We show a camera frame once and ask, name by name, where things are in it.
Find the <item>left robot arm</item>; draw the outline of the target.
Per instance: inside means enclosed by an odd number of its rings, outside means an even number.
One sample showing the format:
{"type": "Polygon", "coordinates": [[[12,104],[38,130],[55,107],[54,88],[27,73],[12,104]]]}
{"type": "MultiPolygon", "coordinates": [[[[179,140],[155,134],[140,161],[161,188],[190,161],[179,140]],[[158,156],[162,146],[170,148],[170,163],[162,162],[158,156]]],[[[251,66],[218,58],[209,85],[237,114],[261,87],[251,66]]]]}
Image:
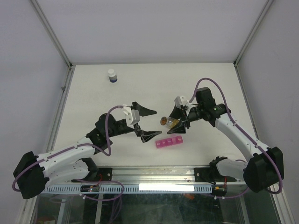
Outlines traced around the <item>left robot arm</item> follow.
{"type": "Polygon", "coordinates": [[[141,117],[157,112],[133,102],[131,106],[117,105],[100,115],[95,128],[76,143],[56,151],[35,155],[25,153],[16,166],[12,189],[20,192],[23,199],[31,199],[48,186],[67,181],[92,182],[98,176],[98,167],[92,156],[112,154],[112,137],[135,133],[143,143],[160,131],[145,131],[139,126],[141,117]]]}

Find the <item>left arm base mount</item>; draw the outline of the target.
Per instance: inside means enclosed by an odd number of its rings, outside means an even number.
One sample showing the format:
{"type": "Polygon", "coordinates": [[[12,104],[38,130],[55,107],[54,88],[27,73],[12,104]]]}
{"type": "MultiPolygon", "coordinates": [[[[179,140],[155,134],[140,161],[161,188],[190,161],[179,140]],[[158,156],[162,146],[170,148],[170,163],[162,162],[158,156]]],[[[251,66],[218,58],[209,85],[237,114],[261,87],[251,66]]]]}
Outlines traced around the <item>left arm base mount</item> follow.
{"type": "Polygon", "coordinates": [[[81,179],[86,182],[99,182],[99,181],[110,181],[112,180],[112,168],[102,168],[98,167],[92,158],[84,158],[78,160],[78,162],[83,162],[87,166],[87,174],[83,178],[72,179],[71,182],[79,182],[81,179]]]}

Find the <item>clear bottle yellow capsules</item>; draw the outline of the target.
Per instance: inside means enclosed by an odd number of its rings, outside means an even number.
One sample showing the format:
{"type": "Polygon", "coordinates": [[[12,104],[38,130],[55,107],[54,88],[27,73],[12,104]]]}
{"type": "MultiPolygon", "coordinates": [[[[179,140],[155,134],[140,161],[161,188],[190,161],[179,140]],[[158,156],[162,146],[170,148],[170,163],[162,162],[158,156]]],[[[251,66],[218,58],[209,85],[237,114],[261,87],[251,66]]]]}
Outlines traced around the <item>clear bottle yellow capsules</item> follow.
{"type": "Polygon", "coordinates": [[[172,117],[162,117],[160,119],[160,124],[168,129],[172,129],[179,123],[178,119],[174,119],[172,117]]]}

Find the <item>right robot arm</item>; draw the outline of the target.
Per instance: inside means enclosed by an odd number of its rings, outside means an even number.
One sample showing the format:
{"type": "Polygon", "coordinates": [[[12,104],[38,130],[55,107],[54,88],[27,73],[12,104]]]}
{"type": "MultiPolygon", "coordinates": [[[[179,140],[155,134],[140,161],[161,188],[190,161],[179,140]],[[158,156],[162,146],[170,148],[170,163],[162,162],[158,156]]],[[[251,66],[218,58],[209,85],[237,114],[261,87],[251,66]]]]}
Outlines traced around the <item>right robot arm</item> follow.
{"type": "Polygon", "coordinates": [[[253,192],[267,189],[284,178],[283,153],[278,147],[270,148],[248,134],[232,116],[225,104],[216,104],[209,88],[196,91],[196,103],[184,96],[175,98],[171,118],[178,123],[168,134],[186,133],[191,122],[203,119],[222,132],[242,153],[245,161],[234,161],[228,157],[216,157],[209,163],[209,170],[200,173],[206,182],[215,184],[222,178],[232,177],[245,181],[253,192]]]}

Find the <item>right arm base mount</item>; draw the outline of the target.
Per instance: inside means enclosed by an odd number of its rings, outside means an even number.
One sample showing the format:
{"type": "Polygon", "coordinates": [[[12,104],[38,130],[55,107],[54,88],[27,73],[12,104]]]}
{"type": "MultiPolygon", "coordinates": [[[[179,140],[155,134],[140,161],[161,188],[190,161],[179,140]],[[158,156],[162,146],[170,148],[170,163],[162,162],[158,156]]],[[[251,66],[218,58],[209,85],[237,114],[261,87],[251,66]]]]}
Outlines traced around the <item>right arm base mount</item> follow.
{"type": "Polygon", "coordinates": [[[228,157],[216,157],[207,167],[194,168],[195,182],[207,182],[212,185],[210,196],[225,198],[228,190],[228,182],[243,180],[247,162],[243,160],[231,160],[228,157]]]}

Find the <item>pink weekly pill organizer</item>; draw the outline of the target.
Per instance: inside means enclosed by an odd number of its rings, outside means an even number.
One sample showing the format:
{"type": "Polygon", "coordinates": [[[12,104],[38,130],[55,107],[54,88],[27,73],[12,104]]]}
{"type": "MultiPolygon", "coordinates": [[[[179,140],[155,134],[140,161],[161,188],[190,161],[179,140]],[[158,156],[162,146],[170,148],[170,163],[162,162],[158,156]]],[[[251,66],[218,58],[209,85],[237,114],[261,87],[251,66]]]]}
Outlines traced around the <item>pink weekly pill organizer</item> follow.
{"type": "Polygon", "coordinates": [[[155,145],[157,149],[161,149],[165,147],[179,145],[182,144],[183,142],[184,141],[182,135],[173,135],[165,139],[156,140],[155,145]]]}

